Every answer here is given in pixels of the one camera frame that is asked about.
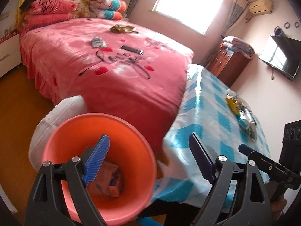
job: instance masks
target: silver bolt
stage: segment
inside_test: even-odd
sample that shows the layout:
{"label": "silver bolt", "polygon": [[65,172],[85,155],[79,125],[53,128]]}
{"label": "silver bolt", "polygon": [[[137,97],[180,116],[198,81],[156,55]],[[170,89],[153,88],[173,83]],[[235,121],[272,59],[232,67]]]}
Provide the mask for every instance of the silver bolt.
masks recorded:
{"label": "silver bolt", "polygon": [[253,160],[249,160],[249,164],[250,164],[252,167],[256,165],[255,161],[253,161]]}
{"label": "silver bolt", "polygon": [[220,155],[220,156],[219,156],[219,160],[220,160],[220,161],[226,161],[226,160],[227,160],[227,157],[225,157],[224,155]]}
{"label": "silver bolt", "polygon": [[44,167],[48,167],[49,165],[50,165],[50,161],[44,161],[44,162],[43,162],[43,166],[44,166]]}
{"label": "silver bolt", "polygon": [[73,156],[71,161],[73,162],[78,162],[80,160],[80,157],[79,156]]}

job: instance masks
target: chair backrest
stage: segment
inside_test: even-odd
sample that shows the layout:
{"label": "chair backrest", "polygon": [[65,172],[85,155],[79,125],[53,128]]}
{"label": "chair backrest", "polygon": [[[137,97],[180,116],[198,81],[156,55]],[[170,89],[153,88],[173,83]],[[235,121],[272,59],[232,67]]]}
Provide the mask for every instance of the chair backrest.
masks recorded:
{"label": "chair backrest", "polygon": [[38,171],[43,161],[42,154],[51,134],[64,121],[87,113],[87,106],[82,96],[74,96],[62,100],[40,123],[31,138],[28,158],[33,168]]}

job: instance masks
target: black ring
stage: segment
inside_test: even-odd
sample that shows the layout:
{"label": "black ring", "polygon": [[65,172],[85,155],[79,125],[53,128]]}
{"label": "black ring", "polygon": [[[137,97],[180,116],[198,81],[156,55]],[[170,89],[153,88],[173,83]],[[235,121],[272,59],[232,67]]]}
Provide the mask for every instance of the black ring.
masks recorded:
{"label": "black ring", "polygon": [[285,28],[285,29],[290,28],[290,23],[289,23],[289,22],[286,22],[286,23],[284,24],[284,28]]}

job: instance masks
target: orange bucket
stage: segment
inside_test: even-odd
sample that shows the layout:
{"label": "orange bucket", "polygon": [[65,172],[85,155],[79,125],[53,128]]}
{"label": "orange bucket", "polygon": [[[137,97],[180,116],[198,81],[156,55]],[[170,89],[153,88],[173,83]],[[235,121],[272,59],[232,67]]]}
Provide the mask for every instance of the orange bucket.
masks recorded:
{"label": "orange bucket", "polygon": [[[156,179],[156,162],[146,139],[126,121],[106,114],[91,113],[73,117],[61,124],[48,140],[42,161],[64,163],[94,146],[99,137],[110,138],[105,160],[119,165],[123,173],[120,197],[93,197],[95,206],[109,226],[122,225],[148,206]],[[67,208],[80,222],[67,182],[62,181]]]}

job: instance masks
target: brown floor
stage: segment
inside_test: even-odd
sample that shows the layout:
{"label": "brown floor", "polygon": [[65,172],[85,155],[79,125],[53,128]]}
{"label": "brown floor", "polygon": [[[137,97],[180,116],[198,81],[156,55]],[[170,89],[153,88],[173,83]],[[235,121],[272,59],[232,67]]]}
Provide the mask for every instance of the brown floor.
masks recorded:
{"label": "brown floor", "polygon": [[[53,108],[27,79],[25,66],[0,78],[0,184],[24,223],[26,204],[36,172],[28,160],[28,148],[37,124]],[[165,216],[155,219],[163,223]],[[138,225],[130,222],[127,226]]]}

